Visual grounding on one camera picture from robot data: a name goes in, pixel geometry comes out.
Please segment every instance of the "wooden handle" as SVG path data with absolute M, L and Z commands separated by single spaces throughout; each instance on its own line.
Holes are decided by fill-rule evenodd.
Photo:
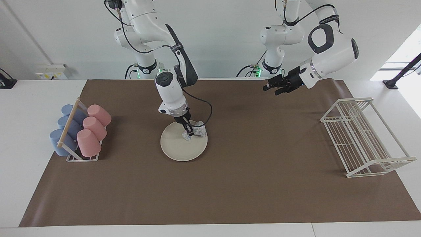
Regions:
M 69 119 L 67 120 L 66 125 L 64 126 L 63 132 L 61 134 L 60 140 L 57 143 L 57 147 L 61 148 L 63 146 L 64 143 L 64 139 L 66 138 L 67 132 L 69 131 L 70 128 L 70 123 L 72 122 L 73 117 L 75 116 L 76 110 L 79 106 L 79 102 L 80 102 L 80 97 L 77 98 L 75 105 L 73 106 L 72 111 L 69 114 Z

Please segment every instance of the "blue cup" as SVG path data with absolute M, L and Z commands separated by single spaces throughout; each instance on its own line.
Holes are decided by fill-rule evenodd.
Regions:
M 64 127 L 66 126 L 67 120 L 69 119 L 68 116 L 61 117 L 57 121 L 57 125 L 59 126 L 59 129 L 64 130 Z M 70 137 L 73 140 L 76 140 L 77 133 L 80 132 L 83 128 L 74 120 L 70 122 L 69 130 L 67 131 L 67 134 L 70 135 Z
M 61 113 L 63 116 L 69 116 L 70 112 L 73 109 L 73 105 L 65 105 L 61 108 Z M 79 125 L 83 125 L 83 120 L 87 118 L 87 115 L 81 111 L 79 108 L 76 109 L 75 116 L 73 116 L 73 120 L 75 120 Z
M 68 156 L 70 155 L 69 152 L 67 152 L 64 148 L 57 147 L 57 142 L 59 142 L 62 133 L 63 133 L 62 129 L 54 130 L 53 132 L 50 133 L 50 141 L 57 155 Z M 66 137 L 64 139 L 64 144 L 66 144 L 66 146 L 68 146 L 72 151 L 75 151 L 77 148 L 76 142 L 69 136 L 69 134 L 66 134 Z

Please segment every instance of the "cup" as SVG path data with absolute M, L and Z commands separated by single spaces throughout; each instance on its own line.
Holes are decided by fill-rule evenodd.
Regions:
M 63 116 L 57 121 L 57 125 L 59 126 L 59 129 L 64 130 L 67 120 L 69 120 L 69 117 Z M 69 130 L 67 131 L 67 134 L 69 134 L 73 140 L 76 140 L 77 133 L 80 132 L 82 129 L 83 128 L 75 120 L 72 119 L 72 121 L 70 122 Z
M 89 129 L 84 129 L 77 133 L 77 143 L 79 144 L 80 152 L 84 157 L 96 156 L 101 151 L 101 145 L 99 144 L 98 139 Z
M 51 144 L 53 144 L 54 150 L 56 151 L 57 155 L 68 156 L 70 155 L 68 151 L 66 151 L 64 148 L 57 147 L 57 143 L 59 142 L 62 133 L 62 129 L 54 130 L 50 133 L 50 141 Z M 77 148 L 76 142 L 69 136 L 69 134 L 66 134 L 64 144 L 66 144 L 66 146 L 68 146 L 72 151 L 75 151 Z
M 88 114 L 98 119 L 104 127 L 111 123 L 111 115 L 99 105 L 89 106 Z
M 70 112 L 73 109 L 73 105 L 65 105 L 61 108 L 61 113 L 64 116 L 69 116 Z M 83 120 L 87 117 L 87 115 L 81 111 L 79 108 L 76 109 L 75 115 L 73 116 L 73 120 L 75 120 L 79 125 L 82 126 Z
M 101 141 L 107 135 L 107 131 L 105 130 L 104 126 L 95 117 L 85 118 L 85 120 L 83 120 L 83 128 L 91 130 L 95 134 L 98 141 Z

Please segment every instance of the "dish rack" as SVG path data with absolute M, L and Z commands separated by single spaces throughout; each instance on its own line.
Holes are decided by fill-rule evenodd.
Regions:
M 92 161 L 98 161 L 99 158 L 99 153 L 96 156 L 93 157 L 84 157 L 84 156 L 80 156 L 76 153 L 76 151 L 78 151 L 79 146 L 76 147 L 76 151 L 72 151 L 65 143 L 64 143 L 64 139 L 66 137 L 67 132 L 69 131 L 70 128 L 70 123 L 73 119 L 73 117 L 75 116 L 76 110 L 77 108 L 80 107 L 86 114 L 88 114 L 88 108 L 82 103 L 82 101 L 80 100 L 80 97 L 78 97 L 76 99 L 75 105 L 73 105 L 73 109 L 70 112 L 69 115 L 69 119 L 67 120 L 66 125 L 64 126 L 63 132 L 61 134 L 60 140 L 57 143 L 57 147 L 58 148 L 63 148 L 64 150 L 66 150 L 67 152 L 70 153 L 70 155 L 67 156 L 66 161 L 67 162 L 92 162 Z
M 372 98 L 339 99 L 320 120 L 329 133 L 348 178 L 384 175 L 416 160 L 403 148 L 372 102 Z M 363 113 L 369 106 L 406 157 L 391 157 Z

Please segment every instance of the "white tabletop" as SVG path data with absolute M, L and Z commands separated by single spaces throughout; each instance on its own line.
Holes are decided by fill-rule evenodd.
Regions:
M 0 90 L 0 236 L 419 236 L 421 221 L 386 223 L 248 224 L 179 226 L 60 226 L 16 228 L 53 152 L 48 135 L 57 128 L 61 107 L 73 104 L 85 80 L 19 81 Z M 399 91 L 381 82 L 348 81 L 354 97 L 373 97 L 374 104 L 409 154 L 421 159 L 421 119 Z M 397 170 L 421 208 L 421 162 Z

